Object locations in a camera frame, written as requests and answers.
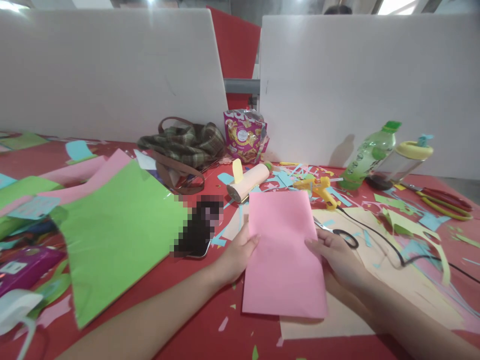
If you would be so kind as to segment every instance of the black cable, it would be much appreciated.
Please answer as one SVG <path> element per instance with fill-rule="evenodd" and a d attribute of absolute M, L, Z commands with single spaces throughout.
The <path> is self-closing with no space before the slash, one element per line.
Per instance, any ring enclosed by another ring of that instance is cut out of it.
<path fill-rule="evenodd" d="M 410 265 L 412 264 L 414 261 L 417 261 L 418 259 L 433 259 L 433 260 L 437 260 L 439 262 L 442 261 L 442 259 L 440 259 L 439 257 L 436 257 L 436 256 L 431 256 L 431 255 L 417 255 L 417 256 L 414 256 L 410 259 L 408 259 L 407 261 L 405 261 L 404 257 L 402 256 L 402 254 L 400 253 L 400 251 L 398 251 L 398 249 L 385 237 L 383 236 L 381 233 L 379 233 L 377 230 L 375 230 L 374 228 L 371 228 L 370 226 L 364 224 L 363 222 L 361 221 L 358 221 L 357 219 L 351 217 L 349 214 L 347 214 L 347 212 L 345 210 L 343 210 L 340 206 L 337 207 L 337 209 L 339 209 L 342 213 L 344 213 L 345 215 L 347 215 L 350 219 L 352 219 L 353 221 L 356 221 L 357 223 L 359 223 L 360 225 L 363 225 L 364 227 L 366 228 L 369 228 L 370 230 L 372 230 L 374 233 L 376 233 L 378 236 L 380 236 L 383 240 L 385 240 L 387 242 L 388 245 L 391 246 L 391 248 L 396 252 L 398 258 L 400 259 L 400 264 L 402 267 L 406 267 L 407 265 Z M 461 272 L 463 275 L 469 277 L 470 279 L 472 279 L 473 281 L 475 281 L 476 283 L 480 284 L 480 280 L 474 278 L 472 275 L 470 275 L 469 273 L 463 271 L 461 268 L 457 267 L 456 265 L 453 265 L 452 263 L 448 263 L 448 265 L 450 265 L 452 268 L 454 268 L 455 270 Z"/>

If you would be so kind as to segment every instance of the hand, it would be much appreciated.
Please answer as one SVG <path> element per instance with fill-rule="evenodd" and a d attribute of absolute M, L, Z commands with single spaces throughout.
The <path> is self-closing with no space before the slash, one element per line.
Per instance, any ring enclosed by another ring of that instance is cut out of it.
<path fill-rule="evenodd" d="M 249 223 L 246 222 L 225 252 L 211 265 L 219 286 L 233 283 L 239 278 L 259 240 L 260 235 L 249 238 Z"/>
<path fill-rule="evenodd" d="M 312 253 L 321 255 L 328 261 L 340 284 L 355 289 L 368 281 L 370 273 L 341 236 L 323 229 L 317 229 L 316 235 L 317 240 L 307 239 L 305 244 Z"/>

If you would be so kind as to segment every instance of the plaid bag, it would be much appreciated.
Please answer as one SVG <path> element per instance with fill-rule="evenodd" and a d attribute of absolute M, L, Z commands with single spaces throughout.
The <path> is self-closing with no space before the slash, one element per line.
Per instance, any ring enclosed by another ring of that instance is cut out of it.
<path fill-rule="evenodd" d="M 178 120 L 187 127 L 171 126 L 164 130 L 166 120 Z M 205 178 L 198 171 L 221 158 L 225 151 L 225 140 L 214 123 L 193 124 L 181 117 L 166 117 L 158 125 L 158 134 L 142 136 L 137 145 L 140 149 L 152 149 L 156 170 L 165 184 L 183 195 L 196 194 L 204 189 Z M 194 175 L 202 179 L 199 186 L 175 187 L 166 167 L 177 170 L 181 175 Z"/>

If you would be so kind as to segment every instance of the cardboard tube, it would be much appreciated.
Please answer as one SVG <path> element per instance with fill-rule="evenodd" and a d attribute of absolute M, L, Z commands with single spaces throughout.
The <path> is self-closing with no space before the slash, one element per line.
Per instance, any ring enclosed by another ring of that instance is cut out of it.
<path fill-rule="evenodd" d="M 244 173 L 242 181 L 239 183 L 232 182 L 227 185 L 226 190 L 234 201 L 241 203 L 254 187 L 263 183 L 269 176 L 270 169 L 268 165 L 260 163 Z"/>

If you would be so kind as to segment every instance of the red table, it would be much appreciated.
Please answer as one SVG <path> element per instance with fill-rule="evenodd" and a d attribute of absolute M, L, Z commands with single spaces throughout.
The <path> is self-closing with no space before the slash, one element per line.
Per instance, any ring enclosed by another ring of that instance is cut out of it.
<path fill-rule="evenodd" d="M 110 156 L 117 148 L 128 150 L 133 154 L 136 145 L 126 142 L 110 142 L 105 145 L 91 145 L 90 148 L 97 148 L 95 153 L 98 155 Z M 64 167 L 67 160 L 69 157 L 65 151 L 65 143 L 52 141 L 44 145 L 1 154 L 0 172 L 15 179 L 21 179 Z M 329 170 L 335 174 L 332 177 L 337 177 L 342 172 L 341 169 L 329 168 Z M 223 195 L 226 203 L 230 200 L 226 187 L 217 178 L 218 174 L 224 172 L 231 174 L 231 167 L 220 165 L 218 168 L 210 169 L 206 174 L 206 186 L 203 193 Z M 431 176 L 411 175 L 407 180 L 417 186 L 428 186 L 459 195 Z M 366 184 L 351 194 L 351 199 L 359 204 L 362 201 L 375 201 L 374 192 Z M 421 206 L 425 205 L 412 191 L 397 191 L 397 194 Z M 315 207 L 321 209 L 323 204 L 317 203 Z M 477 205 L 474 205 L 474 208 L 475 219 L 467 222 L 449 220 L 437 232 L 442 238 L 441 244 L 448 260 L 480 279 L 480 266 L 462 260 L 465 257 L 480 262 L 480 249 L 452 240 L 448 228 L 449 225 L 460 227 L 466 237 L 479 241 L 480 237 L 476 230 L 480 228 L 480 210 Z M 225 209 L 224 220 L 218 231 L 228 224 L 236 209 L 237 206 L 234 204 Z M 62 241 L 61 234 L 55 236 L 58 237 L 57 240 Z M 183 259 L 174 262 L 170 258 L 165 259 L 82 331 L 77 329 L 73 310 L 57 318 L 46 329 L 37 328 L 26 359 L 54 359 L 100 324 L 133 305 L 168 289 L 212 263 L 224 249 L 214 246 L 202 260 Z M 452 283 L 464 299 L 477 311 L 480 311 L 478 307 L 480 285 L 454 269 L 451 272 Z M 47 281 L 48 277 L 39 281 L 38 284 Z M 71 293 L 70 288 L 54 304 Z M 215 295 L 158 353 L 157 359 L 250 359 L 255 345 L 260 359 L 394 359 L 408 356 L 389 335 L 285 340 L 279 347 L 277 343 L 281 337 L 281 331 L 278 316 L 242 314 L 242 294 L 243 277 L 238 280 L 235 289 L 232 286 L 226 286 Z M 236 309 L 231 307 L 233 304 L 236 304 Z M 228 316 L 228 324 L 223 332 L 219 332 L 219 326 L 226 316 Z M 25 336 L 13 340 L 15 333 L 14 330 L 0 337 L 0 357 L 2 359 L 15 359 L 19 353 Z M 480 335 L 465 331 L 459 331 L 458 334 L 480 347 Z"/>

